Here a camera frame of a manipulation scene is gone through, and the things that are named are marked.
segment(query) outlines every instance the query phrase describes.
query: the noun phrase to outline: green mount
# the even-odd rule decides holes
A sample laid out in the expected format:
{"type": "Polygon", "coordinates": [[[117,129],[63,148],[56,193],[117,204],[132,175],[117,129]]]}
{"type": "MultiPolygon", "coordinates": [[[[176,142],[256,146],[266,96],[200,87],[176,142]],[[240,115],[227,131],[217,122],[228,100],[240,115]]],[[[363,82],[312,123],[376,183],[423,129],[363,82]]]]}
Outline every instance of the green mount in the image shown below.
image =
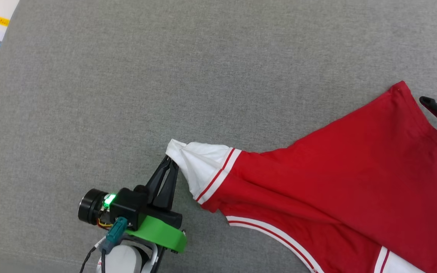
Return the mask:
{"type": "Polygon", "coordinates": [[[144,218],[137,231],[127,229],[126,233],[179,253],[187,245],[187,237],[181,230],[149,215],[144,218]]]}

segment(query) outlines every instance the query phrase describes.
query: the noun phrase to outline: green led light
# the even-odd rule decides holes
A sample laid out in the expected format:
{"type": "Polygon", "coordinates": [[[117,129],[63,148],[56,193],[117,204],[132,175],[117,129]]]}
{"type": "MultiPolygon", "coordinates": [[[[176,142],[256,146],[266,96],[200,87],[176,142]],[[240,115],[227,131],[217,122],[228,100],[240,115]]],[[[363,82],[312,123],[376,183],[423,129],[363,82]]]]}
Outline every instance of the green led light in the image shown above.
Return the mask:
{"type": "Polygon", "coordinates": [[[115,197],[116,194],[109,194],[109,196],[104,200],[104,208],[108,209],[115,197]]]}

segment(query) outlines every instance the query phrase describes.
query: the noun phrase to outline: gray table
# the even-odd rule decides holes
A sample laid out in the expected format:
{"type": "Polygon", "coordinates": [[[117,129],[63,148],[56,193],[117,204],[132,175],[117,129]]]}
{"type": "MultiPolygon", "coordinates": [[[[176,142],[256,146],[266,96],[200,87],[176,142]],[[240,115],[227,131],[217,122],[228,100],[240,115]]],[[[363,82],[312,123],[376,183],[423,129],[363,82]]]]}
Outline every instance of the gray table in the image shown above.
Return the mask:
{"type": "MultiPolygon", "coordinates": [[[[146,183],[171,138],[284,147],[400,80],[437,98],[437,1],[21,0],[0,51],[0,271],[78,271],[103,235],[83,194],[146,183]]],[[[182,175],[174,209],[189,245],[160,272],[307,272],[182,175]]]]}

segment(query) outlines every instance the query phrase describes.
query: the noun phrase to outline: camera lens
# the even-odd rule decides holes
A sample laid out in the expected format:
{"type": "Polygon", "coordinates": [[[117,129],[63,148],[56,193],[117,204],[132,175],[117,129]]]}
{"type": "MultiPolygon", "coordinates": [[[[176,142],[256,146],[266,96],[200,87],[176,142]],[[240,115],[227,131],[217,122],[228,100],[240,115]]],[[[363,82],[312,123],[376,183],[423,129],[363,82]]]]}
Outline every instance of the camera lens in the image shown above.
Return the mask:
{"type": "Polygon", "coordinates": [[[79,220],[96,225],[102,201],[104,201],[106,195],[107,192],[95,188],[88,191],[79,204],[79,220]]]}

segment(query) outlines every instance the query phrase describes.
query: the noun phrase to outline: red stripe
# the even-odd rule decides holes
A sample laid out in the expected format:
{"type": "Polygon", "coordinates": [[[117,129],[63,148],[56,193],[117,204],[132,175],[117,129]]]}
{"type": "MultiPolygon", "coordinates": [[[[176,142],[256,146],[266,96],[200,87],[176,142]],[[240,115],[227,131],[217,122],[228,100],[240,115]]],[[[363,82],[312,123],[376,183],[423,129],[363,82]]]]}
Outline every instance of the red stripe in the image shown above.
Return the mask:
{"type": "Polygon", "coordinates": [[[225,163],[223,164],[222,169],[225,169],[225,166],[227,166],[227,162],[229,162],[230,157],[232,156],[232,153],[234,152],[235,148],[233,147],[232,150],[230,151],[229,156],[227,157],[227,159],[225,160],[225,163]]]}
{"type": "Polygon", "coordinates": [[[217,175],[215,175],[215,177],[212,179],[212,181],[208,184],[207,188],[205,188],[205,190],[201,192],[201,194],[196,199],[197,201],[200,200],[200,198],[203,196],[203,194],[205,194],[205,192],[208,191],[208,189],[212,186],[212,184],[215,182],[215,179],[217,179],[217,177],[219,176],[219,174],[221,172],[222,172],[222,169],[220,169],[220,171],[217,173],[217,175]]]}
{"type": "Polygon", "coordinates": [[[242,221],[229,221],[229,223],[241,223],[241,224],[251,225],[251,226],[255,226],[257,228],[260,228],[262,230],[265,230],[265,231],[271,233],[272,235],[274,235],[274,236],[278,237],[279,239],[281,239],[283,242],[287,243],[296,252],[298,252],[301,255],[301,257],[303,257],[303,259],[305,259],[305,261],[308,263],[308,265],[311,267],[311,269],[313,269],[316,272],[316,270],[314,269],[314,266],[310,263],[310,261],[308,261],[308,259],[305,257],[305,255],[303,255],[303,253],[301,253],[301,251],[299,251],[294,245],[292,245],[290,242],[286,241],[283,237],[277,235],[276,233],[274,233],[274,232],[272,232],[272,231],[270,231],[270,230],[268,230],[266,228],[263,228],[260,225],[256,225],[256,224],[253,224],[253,223],[247,223],[247,222],[242,222],[242,221]]]}
{"type": "Polygon", "coordinates": [[[203,190],[201,192],[201,194],[198,196],[198,198],[196,199],[197,201],[200,200],[200,198],[203,196],[203,194],[205,194],[205,192],[208,191],[208,189],[212,186],[212,184],[215,182],[215,180],[217,179],[217,177],[220,175],[220,173],[222,172],[223,169],[225,169],[225,166],[227,166],[227,163],[229,162],[230,157],[232,156],[232,153],[234,152],[235,148],[233,147],[232,150],[230,151],[229,156],[227,157],[227,159],[225,160],[225,163],[223,164],[222,168],[220,169],[220,171],[215,175],[215,177],[212,179],[212,181],[210,181],[210,183],[208,183],[207,188],[205,188],[205,190],[203,190]]]}
{"type": "Polygon", "coordinates": [[[387,262],[387,258],[389,257],[390,250],[387,250],[387,254],[385,254],[384,263],[382,264],[382,267],[380,268],[380,273],[384,271],[385,263],[387,262]]]}

